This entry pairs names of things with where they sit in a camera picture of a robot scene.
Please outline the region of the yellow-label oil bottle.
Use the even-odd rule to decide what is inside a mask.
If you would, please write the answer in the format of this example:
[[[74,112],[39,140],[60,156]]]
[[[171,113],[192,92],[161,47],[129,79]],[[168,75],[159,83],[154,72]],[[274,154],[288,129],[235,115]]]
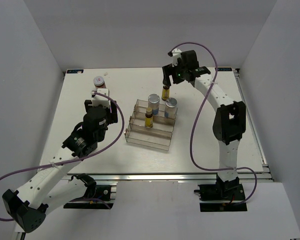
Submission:
[[[167,85],[164,85],[162,87],[161,99],[163,101],[166,101],[169,97],[170,97],[170,87]]]
[[[146,108],[144,125],[148,128],[153,127],[153,110],[151,107]]]

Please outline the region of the white blue jar silver lid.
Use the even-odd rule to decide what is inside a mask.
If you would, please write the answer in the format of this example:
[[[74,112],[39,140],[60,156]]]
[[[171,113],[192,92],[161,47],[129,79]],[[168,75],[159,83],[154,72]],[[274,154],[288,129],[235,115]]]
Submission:
[[[153,93],[148,96],[148,107],[152,109],[153,115],[158,115],[160,109],[160,97]]]

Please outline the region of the brown jar white red lid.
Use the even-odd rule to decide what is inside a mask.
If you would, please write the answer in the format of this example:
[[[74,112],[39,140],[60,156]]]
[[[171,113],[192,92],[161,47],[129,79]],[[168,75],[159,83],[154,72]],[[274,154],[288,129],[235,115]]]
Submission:
[[[106,89],[105,79],[102,76],[96,76],[93,78],[93,84],[96,89]]]

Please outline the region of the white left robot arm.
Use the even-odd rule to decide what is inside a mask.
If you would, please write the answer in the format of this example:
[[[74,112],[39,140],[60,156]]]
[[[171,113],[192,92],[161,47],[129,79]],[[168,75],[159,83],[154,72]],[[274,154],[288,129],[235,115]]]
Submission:
[[[105,139],[108,126],[118,122],[117,103],[107,99],[86,100],[85,115],[61,148],[28,182],[16,190],[8,189],[2,195],[7,213],[25,233],[36,230],[46,216],[72,200],[89,200],[97,193],[97,183],[86,173],[74,175],[66,186],[55,186],[70,170],[98,148]]]

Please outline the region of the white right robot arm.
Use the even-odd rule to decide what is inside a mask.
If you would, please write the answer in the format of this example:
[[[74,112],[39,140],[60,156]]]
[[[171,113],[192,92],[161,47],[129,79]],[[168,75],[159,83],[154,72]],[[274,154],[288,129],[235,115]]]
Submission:
[[[246,105],[229,97],[213,79],[213,73],[200,66],[194,50],[178,48],[168,53],[172,62],[163,66],[163,85],[190,83],[215,111],[212,132],[219,144],[219,169],[215,187],[216,195],[226,200],[239,184],[237,172],[238,148],[246,131]]]

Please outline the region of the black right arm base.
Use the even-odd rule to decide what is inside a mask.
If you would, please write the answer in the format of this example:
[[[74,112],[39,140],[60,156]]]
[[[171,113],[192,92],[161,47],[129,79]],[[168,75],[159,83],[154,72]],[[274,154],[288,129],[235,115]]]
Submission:
[[[202,213],[247,212],[245,191],[241,183],[230,189],[222,188],[217,180],[214,184],[200,184],[193,191],[199,197]]]

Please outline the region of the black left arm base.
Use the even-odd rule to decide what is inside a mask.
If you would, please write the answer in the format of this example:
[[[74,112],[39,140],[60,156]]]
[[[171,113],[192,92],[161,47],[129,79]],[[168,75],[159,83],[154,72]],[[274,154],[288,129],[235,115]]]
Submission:
[[[83,196],[67,202],[64,209],[111,210],[116,197],[116,186],[96,182],[86,173],[71,176],[69,181],[81,180],[85,186]]]

